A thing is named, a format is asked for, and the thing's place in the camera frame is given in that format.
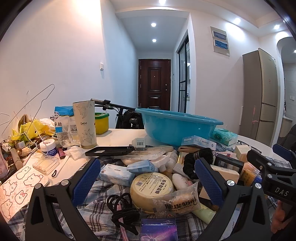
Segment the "right hand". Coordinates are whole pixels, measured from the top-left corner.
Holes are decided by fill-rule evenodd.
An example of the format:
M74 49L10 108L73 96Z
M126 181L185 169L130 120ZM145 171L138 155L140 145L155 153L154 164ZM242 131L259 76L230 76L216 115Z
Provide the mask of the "right hand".
M286 221L285 219L285 211L282 208L282 202L277 202L277 208L273 214L272 223L271 223L271 232L276 233L279 230L284 229L291 221L292 217Z

